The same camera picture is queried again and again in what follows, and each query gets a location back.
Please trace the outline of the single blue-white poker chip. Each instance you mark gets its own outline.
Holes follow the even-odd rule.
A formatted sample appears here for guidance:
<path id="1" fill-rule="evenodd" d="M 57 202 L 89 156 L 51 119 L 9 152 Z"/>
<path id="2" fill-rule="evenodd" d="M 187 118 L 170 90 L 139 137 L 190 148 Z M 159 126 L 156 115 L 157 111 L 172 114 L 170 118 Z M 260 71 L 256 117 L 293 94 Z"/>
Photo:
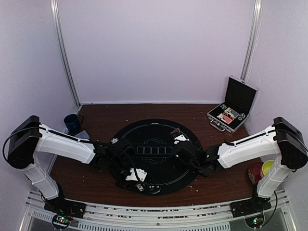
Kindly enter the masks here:
<path id="1" fill-rule="evenodd" d="M 117 143 L 118 141 L 119 141 L 118 138 L 112 138 L 112 139 L 111 139 L 111 144 L 115 144 L 115 143 Z"/>

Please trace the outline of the red triangular button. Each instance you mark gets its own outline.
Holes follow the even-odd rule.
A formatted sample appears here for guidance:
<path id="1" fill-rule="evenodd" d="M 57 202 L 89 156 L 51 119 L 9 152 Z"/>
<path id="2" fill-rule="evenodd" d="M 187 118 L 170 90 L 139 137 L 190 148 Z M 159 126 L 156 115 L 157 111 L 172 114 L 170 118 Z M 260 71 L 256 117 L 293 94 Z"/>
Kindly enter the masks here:
<path id="1" fill-rule="evenodd" d="M 177 136 L 180 136 L 181 135 L 181 130 L 179 128 L 173 130 L 171 133 L 170 133 L 173 137 L 177 137 Z"/>

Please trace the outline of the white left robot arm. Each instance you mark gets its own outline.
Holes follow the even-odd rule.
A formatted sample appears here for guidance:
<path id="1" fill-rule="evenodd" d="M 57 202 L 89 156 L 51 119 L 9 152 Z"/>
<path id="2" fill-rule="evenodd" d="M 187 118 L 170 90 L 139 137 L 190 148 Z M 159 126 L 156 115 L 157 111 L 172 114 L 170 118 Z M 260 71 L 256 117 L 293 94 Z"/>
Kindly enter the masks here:
<path id="1" fill-rule="evenodd" d="M 133 163 L 135 149 L 129 141 L 114 139 L 103 143 L 77 138 L 51 129 L 32 115 L 5 140 L 2 154 L 10 166 L 23 172 L 59 214 L 69 210 L 69 202 L 64 199 L 60 184 L 39 165 L 35 153 L 55 154 L 108 169 L 118 186 L 124 189 L 143 192 L 151 183 L 148 173 Z"/>

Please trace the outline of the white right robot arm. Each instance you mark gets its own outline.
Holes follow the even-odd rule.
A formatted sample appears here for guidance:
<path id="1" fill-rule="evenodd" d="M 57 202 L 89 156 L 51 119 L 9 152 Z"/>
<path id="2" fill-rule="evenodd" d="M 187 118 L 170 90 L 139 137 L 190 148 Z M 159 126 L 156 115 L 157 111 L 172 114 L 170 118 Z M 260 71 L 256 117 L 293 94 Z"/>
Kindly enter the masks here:
<path id="1" fill-rule="evenodd" d="M 257 184 L 257 194 L 247 201 L 247 209 L 255 213 L 291 172 L 304 167 L 308 162 L 308 150 L 302 133 L 283 117 L 273 121 L 273 125 L 255 135 L 214 145 L 206 150 L 191 141 L 176 139 L 171 159 L 178 166 L 186 166 L 208 177 L 241 162 L 276 154 L 274 164 Z"/>

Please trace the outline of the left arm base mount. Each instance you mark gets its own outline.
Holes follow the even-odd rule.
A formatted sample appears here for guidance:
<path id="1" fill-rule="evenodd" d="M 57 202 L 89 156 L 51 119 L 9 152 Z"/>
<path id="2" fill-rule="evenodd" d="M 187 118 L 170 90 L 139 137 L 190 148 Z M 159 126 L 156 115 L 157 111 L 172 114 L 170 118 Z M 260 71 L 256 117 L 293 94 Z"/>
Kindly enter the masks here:
<path id="1" fill-rule="evenodd" d="M 44 209 L 70 218 L 83 218 L 86 204 L 65 200 L 63 205 L 56 206 L 46 202 Z"/>

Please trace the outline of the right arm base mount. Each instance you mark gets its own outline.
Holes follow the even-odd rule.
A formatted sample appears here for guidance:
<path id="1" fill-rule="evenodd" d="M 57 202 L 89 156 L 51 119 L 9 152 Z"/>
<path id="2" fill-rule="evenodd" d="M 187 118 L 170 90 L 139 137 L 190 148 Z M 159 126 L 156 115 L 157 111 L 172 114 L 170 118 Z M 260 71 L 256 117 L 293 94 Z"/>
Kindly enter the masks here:
<path id="1" fill-rule="evenodd" d="M 230 204 L 234 218 L 259 213 L 271 208 L 271 203 L 265 199 L 247 199 Z"/>

